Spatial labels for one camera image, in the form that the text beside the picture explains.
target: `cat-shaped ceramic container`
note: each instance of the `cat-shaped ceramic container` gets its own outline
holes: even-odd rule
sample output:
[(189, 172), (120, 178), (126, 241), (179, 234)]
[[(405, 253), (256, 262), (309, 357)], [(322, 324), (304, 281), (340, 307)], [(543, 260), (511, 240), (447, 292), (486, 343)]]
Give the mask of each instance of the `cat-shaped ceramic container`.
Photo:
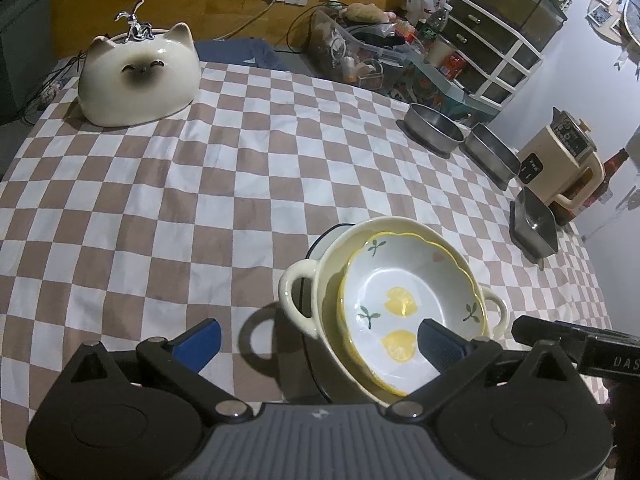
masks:
[(84, 116), (98, 126), (132, 126), (182, 110), (200, 86), (191, 31), (177, 23), (153, 39), (94, 39), (78, 85)]

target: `kettle handle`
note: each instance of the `kettle handle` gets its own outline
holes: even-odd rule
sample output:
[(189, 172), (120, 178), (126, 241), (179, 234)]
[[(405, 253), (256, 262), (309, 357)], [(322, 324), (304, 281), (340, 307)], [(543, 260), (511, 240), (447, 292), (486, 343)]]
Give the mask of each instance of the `kettle handle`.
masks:
[(591, 155), (589, 155), (582, 164), (582, 170), (586, 171), (587, 169), (590, 169), (593, 172), (593, 176), (574, 198), (569, 200), (564, 195), (558, 193), (553, 200), (558, 202), (565, 209), (569, 210), (578, 209), (582, 204), (584, 204), (584, 202), (604, 181), (604, 166), (602, 165), (600, 158), (595, 153), (591, 153)]

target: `metal screw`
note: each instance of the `metal screw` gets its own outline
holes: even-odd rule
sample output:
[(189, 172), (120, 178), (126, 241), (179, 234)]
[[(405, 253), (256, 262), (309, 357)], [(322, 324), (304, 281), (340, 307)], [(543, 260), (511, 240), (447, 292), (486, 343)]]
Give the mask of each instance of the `metal screw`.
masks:
[(415, 418), (416, 416), (422, 415), (422, 412), (424, 411), (421, 404), (413, 402), (412, 400), (401, 400), (400, 402), (396, 402), (391, 409), (396, 415), (401, 416), (402, 418)]
[(216, 404), (216, 411), (223, 416), (235, 418), (236, 416), (243, 415), (249, 406), (241, 400), (223, 400)]

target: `bowl handle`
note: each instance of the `bowl handle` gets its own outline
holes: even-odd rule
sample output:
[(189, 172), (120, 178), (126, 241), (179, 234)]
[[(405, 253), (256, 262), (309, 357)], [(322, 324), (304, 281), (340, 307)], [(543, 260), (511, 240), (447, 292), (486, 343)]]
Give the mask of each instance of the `bowl handle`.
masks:
[(493, 301), (500, 309), (500, 321), (496, 326), (494, 326), (491, 334), (492, 339), (498, 339), (504, 335), (507, 330), (507, 325), (509, 324), (509, 311), (507, 309), (507, 305), (504, 303), (502, 298), (490, 288), (487, 288), (486, 286), (481, 286), (480, 288), (482, 289), (482, 297), (485, 300)]
[(313, 317), (306, 317), (298, 310), (293, 303), (291, 291), (294, 282), (300, 278), (315, 280), (317, 269), (317, 260), (300, 260), (284, 271), (278, 283), (278, 300), (284, 309), (284, 313), (300, 332), (313, 339), (318, 339), (319, 337), (316, 322)]

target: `table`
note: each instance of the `table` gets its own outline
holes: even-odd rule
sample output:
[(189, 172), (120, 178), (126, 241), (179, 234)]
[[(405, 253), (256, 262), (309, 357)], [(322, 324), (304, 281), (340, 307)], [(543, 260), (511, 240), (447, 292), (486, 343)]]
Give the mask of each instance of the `table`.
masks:
[[(0, 184), (0, 477), (33, 475), (28, 421), (85, 340), (132, 349), (215, 317), (222, 350), (202, 375), (254, 406), (304, 394), (301, 338), (276, 309), (276, 286), (338, 222), (415, 218), (514, 314), (610, 328), (578, 236), (563, 234), (544, 270), (530, 264), (508, 233), (515, 184), (503, 193), (464, 156), (443, 160), (408, 140), (397, 124), (405, 104), (204, 64), (183, 111), (99, 128), (82, 118), (77, 85), (47, 108)], [(588, 384), (603, 402), (600, 381)]]

